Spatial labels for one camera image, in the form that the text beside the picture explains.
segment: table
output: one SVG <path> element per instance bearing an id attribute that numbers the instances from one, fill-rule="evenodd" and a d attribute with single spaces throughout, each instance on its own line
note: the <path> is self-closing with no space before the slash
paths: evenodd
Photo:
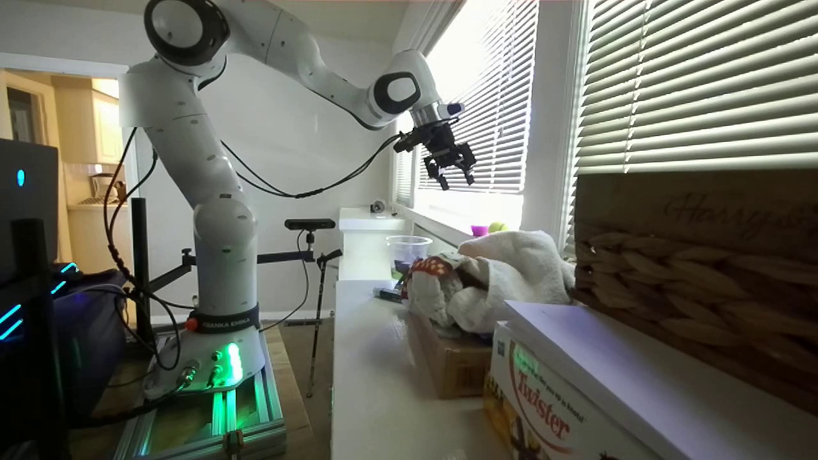
<path id="1" fill-rule="evenodd" d="M 387 280 L 338 280 L 332 460 L 503 460 L 481 399 L 437 399 Z"/>
<path id="2" fill-rule="evenodd" d="M 285 427 L 287 427 L 287 455 L 282 460 L 314 460 L 314 437 L 313 437 L 313 424 L 304 409 L 304 399 L 299 391 L 299 382 L 293 377 L 287 344 L 282 340 L 278 330 L 267 332 L 267 344 L 272 350 L 273 359 L 273 375 L 282 395 L 282 409 L 285 409 Z M 127 400 L 132 400 L 132 394 L 138 389 L 113 389 L 103 395 L 99 409 L 113 412 Z M 126 424 L 113 424 L 113 427 L 99 427 L 99 428 L 75 428 L 72 432 L 72 456 L 113 456 L 120 432 Z"/>

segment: ceiling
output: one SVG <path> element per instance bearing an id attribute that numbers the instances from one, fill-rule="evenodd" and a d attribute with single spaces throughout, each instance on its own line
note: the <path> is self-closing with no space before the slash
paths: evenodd
<path id="1" fill-rule="evenodd" d="M 148 0 L 33 0 L 117 13 L 140 13 Z M 301 17 L 319 36 L 394 42 L 412 0 L 272 0 Z"/>

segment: floor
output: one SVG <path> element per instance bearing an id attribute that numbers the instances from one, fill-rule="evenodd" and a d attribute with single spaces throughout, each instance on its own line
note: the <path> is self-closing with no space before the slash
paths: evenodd
<path id="1" fill-rule="evenodd" d="M 323 322 L 318 336 L 314 380 L 309 394 L 309 358 L 313 358 L 313 324 L 287 324 L 282 336 L 287 341 L 290 362 L 297 373 L 304 405 L 318 439 L 318 456 L 329 460 L 329 417 L 332 417 L 332 322 Z"/>

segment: white cloth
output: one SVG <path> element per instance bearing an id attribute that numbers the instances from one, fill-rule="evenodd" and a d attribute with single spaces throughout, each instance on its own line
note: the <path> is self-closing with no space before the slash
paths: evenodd
<path id="1" fill-rule="evenodd" d="M 456 272 L 414 270 L 410 278 L 410 308 L 442 326 L 460 324 L 466 332 L 484 335 L 493 332 L 493 324 L 507 316 L 507 299 L 570 302 L 572 272 L 548 232 L 497 232 L 469 240 L 458 252 L 439 257 Z"/>

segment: window blind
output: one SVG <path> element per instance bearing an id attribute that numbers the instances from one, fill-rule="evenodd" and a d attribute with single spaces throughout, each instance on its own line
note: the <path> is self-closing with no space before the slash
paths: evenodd
<path id="1" fill-rule="evenodd" d="M 466 104 L 453 129 L 479 157 L 472 187 L 448 170 L 453 188 L 524 188 L 536 16 L 539 0 L 466 0 L 428 56 L 439 94 Z"/>
<path id="2" fill-rule="evenodd" d="M 577 174 L 818 166 L 818 2 L 598 0 Z"/>

